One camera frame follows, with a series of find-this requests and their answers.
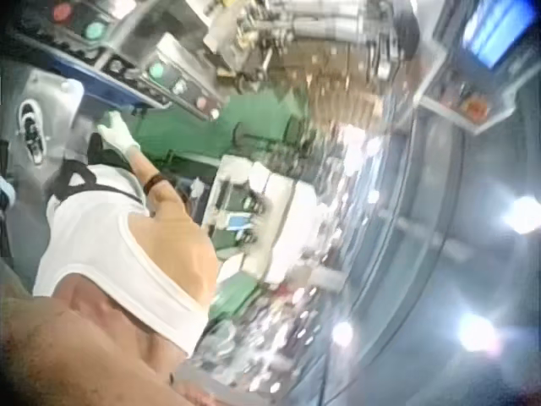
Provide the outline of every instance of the control panel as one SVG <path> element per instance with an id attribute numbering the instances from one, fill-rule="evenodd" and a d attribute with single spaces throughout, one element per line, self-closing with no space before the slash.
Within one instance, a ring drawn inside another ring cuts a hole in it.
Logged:
<path id="1" fill-rule="evenodd" d="M 107 94 L 121 91 L 154 108 L 177 103 L 215 120 L 223 100 L 212 83 L 214 72 L 172 34 L 177 20 L 161 24 L 168 3 L 28 0 L 11 32 L 68 65 L 66 72 L 82 72 L 77 79 L 83 83 L 85 74 L 100 81 Z"/>
<path id="2" fill-rule="evenodd" d="M 414 101 L 482 134 L 509 118 L 516 93 L 541 71 L 533 0 L 441 0 L 434 57 Z"/>

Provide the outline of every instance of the monitor screen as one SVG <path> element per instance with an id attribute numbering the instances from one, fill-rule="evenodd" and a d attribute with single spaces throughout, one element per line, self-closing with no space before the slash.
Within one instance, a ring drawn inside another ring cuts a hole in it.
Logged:
<path id="1" fill-rule="evenodd" d="M 537 17 L 533 0 L 481 0 L 466 24 L 462 45 L 491 69 Z"/>

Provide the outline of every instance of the white glove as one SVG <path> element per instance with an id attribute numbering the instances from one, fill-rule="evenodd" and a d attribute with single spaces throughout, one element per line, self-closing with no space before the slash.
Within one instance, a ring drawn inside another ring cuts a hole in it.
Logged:
<path id="1" fill-rule="evenodd" d="M 122 120 L 120 112 L 109 112 L 107 115 L 109 116 L 111 128 L 108 128 L 103 124 L 100 124 L 97 127 L 98 133 L 101 134 L 101 137 L 103 137 L 107 144 L 115 147 L 123 155 L 126 155 L 126 152 L 128 152 L 128 149 L 132 146 L 140 148 L 140 145 L 130 134 L 128 126 L 124 120 Z"/>

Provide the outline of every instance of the person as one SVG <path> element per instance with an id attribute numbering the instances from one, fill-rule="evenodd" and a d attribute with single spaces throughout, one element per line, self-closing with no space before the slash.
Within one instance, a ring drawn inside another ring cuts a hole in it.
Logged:
<path id="1" fill-rule="evenodd" d="M 98 131 L 133 174 L 64 162 L 33 298 L 2 264 L 3 381 L 26 404 L 213 404 L 190 385 L 173 391 L 172 374 L 207 324 L 216 254 L 120 114 L 109 117 Z"/>

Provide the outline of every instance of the green floor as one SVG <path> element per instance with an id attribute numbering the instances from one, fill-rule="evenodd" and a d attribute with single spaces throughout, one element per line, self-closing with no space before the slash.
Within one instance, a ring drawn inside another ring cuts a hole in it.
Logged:
<path id="1" fill-rule="evenodd" d="M 191 153 L 220 158 L 232 146 L 232 131 L 238 122 L 262 138 L 280 139 L 292 115 L 304 117 L 305 107 L 299 106 L 292 93 L 279 101 L 272 91 L 235 96 L 215 122 L 197 119 L 180 107 L 151 111 L 138 123 L 129 120 L 134 137 L 151 156 Z"/>

